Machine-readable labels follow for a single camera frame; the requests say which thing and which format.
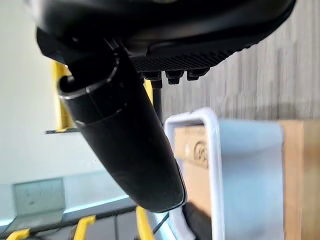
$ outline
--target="white wall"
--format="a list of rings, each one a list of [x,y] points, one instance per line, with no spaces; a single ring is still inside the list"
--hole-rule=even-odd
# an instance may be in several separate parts
[[[22,0],[0,1],[0,222],[15,215],[12,183],[99,171],[65,178],[67,208],[124,195],[80,133],[44,134],[56,128],[51,60],[35,30]]]

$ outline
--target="black cable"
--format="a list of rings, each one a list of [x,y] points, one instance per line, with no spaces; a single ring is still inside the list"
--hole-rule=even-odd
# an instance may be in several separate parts
[[[169,212],[164,216],[164,218],[161,220],[161,222],[159,222],[159,224],[157,226],[155,226],[155,228],[153,229],[153,235],[156,234],[156,232],[159,230],[159,228],[161,228],[162,224],[164,224],[164,222],[169,218]]]

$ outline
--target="black plastic housing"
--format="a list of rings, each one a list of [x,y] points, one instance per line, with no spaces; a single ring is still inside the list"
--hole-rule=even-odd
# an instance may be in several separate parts
[[[116,57],[111,72],[88,86],[64,76],[59,95],[107,171],[138,205],[157,213],[176,208],[187,193],[143,83],[128,57]]]

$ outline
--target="yellow metal bar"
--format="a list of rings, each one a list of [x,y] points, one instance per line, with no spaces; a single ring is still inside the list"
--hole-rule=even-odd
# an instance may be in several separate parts
[[[78,226],[76,227],[73,240],[85,240],[88,225],[94,224],[95,222],[96,222],[95,215],[81,218],[80,221],[78,222]]]
[[[148,97],[152,103],[152,105],[154,104],[154,96],[153,96],[153,88],[151,85],[151,81],[150,80],[144,80],[144,88],[146,90],[146,93],[148,94]]]
[[[155,240],[154,234],[148,223],[148,216],[146,210],[142,207],[136,207],[136,224],[140,240]]]
[[[69,71],[65,67],[65,65],[57,61],[53,61],[52,68],[52,91],[54,100],[56,130],[57,132],[64,132],[66,129],[72,128],[72,119],[58,96],[57,84],[61,77],[69,75]]]
[[[23,229],[11,233],[6,240],[22,240],[29,237],[29,229]]]

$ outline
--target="brown cardboard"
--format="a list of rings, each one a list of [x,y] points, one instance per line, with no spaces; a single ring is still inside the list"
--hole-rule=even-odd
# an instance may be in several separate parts
[[[204,126],[182,127],[176,128],[174,134],[175,155],[184,160],[188,202],[211,217],[206,129]]]

